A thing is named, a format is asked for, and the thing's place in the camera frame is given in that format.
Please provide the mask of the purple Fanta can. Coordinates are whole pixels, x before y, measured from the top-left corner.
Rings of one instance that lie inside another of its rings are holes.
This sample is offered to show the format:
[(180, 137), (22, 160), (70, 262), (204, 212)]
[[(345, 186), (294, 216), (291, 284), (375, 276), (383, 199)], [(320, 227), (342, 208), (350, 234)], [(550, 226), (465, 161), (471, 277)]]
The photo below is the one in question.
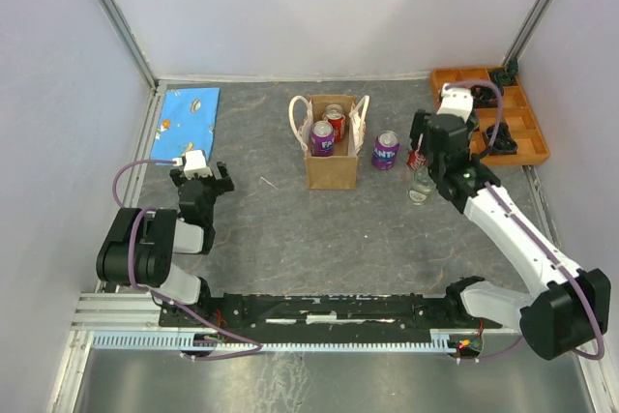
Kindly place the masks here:
[(317, 121), (310, 134), (311, 155), (313, 157), (330, 157), (334, 154), (335, 131), (328, 121)]
[(371, 164), (379, 170), (389, 170), (394, 167), (398, 155), (398, 135), (393, 131), (380, 133), (374, 142)]

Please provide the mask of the clear green glass bottle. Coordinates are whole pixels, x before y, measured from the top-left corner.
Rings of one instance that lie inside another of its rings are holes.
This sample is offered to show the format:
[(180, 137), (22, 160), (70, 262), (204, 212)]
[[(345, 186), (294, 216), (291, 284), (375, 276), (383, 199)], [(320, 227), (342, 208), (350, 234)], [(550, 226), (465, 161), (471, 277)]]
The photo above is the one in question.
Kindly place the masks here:
[(422, 205), (428, 201), (433, 190), (434, 182), (429, 176), (427, 167), (424, 165), (417, 168), (408, 191), (409, 199), (416, 205)]

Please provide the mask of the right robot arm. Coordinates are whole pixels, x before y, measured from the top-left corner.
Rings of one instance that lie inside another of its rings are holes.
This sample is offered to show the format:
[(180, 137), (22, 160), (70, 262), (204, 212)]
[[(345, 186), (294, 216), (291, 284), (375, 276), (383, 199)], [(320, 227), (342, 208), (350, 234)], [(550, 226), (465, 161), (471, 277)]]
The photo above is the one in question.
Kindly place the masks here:
[(438, 193), (483, 230), (527, 290), (514, 292), (481, 278), (462, 280), (459, 294), (443, 305), (445, 318), (457, 327), (479, 317), (515, 329), (545, 360), (573, 351), (600, 361), (609, 318), (608, 276), (584, 270), (521, 213), (500, 179), (470, 152), (476, 121), (419, 110), (411, 143), (427, 159)]

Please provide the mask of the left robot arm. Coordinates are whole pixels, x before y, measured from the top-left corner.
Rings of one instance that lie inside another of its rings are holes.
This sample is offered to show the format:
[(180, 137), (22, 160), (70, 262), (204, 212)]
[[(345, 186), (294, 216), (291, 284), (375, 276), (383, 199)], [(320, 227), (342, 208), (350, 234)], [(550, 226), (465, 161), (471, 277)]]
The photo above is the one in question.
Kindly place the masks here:
[(181, 315), (194, 326), (208, 323), (214, 303), (207, 281), (172, 263), (174, 254), (208, 254), (214, 245), (217, 199), (234, 190), (224, 162), (219, 176), (204, 169), (187, 174), (170, 170), (178, 190), (176, 209), (121, 208), (97, 256), (98, 278), (120, 286), (144, 288), (160, 300), (181, 304)]

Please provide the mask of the red Coke can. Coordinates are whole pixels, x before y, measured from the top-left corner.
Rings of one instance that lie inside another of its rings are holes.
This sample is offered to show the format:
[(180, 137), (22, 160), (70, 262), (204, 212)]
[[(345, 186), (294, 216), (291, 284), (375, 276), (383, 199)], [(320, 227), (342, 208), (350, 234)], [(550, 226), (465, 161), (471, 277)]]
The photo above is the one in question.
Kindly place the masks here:
[(419, 151), (410, 151), (407, 159), (407, 166), (415, 171), (427, 163), (427, 158)]
[(341, 105), (336, 103), (328, 104), (323, 112), (322, 120), (328, 122), (332, 126), (336, 143), (344, 140), (346, 113)]

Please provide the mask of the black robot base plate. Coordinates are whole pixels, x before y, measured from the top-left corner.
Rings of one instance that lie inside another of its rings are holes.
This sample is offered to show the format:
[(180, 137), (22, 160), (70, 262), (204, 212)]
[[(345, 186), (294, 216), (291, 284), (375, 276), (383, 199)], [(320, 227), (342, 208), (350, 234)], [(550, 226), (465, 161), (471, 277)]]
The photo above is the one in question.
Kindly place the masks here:
[(498, 329), (448, 296), (224, 294), (190, 310), (239, 338), (268, 343), (426, 342), (432, 330)]

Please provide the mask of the brown canvas tote bag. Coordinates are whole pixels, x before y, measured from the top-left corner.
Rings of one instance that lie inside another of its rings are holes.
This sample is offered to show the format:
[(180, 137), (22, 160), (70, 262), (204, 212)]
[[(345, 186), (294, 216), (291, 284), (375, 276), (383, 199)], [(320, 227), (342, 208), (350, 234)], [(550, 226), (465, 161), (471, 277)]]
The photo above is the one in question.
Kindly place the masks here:
[[(328, 104), (336, 103), (346, 113), (344, 140), (336, 143), (330, 157), (311, 155), (310, 134), (314, 123), (323, 121)], [(295, 96), (288, 105), (288, 119), (299, 143), (307, 171), (307, 187), (312, 190), (353, 190), (357, 184), (359, 153), (363, 147), (370, 97), (349, 95)]]

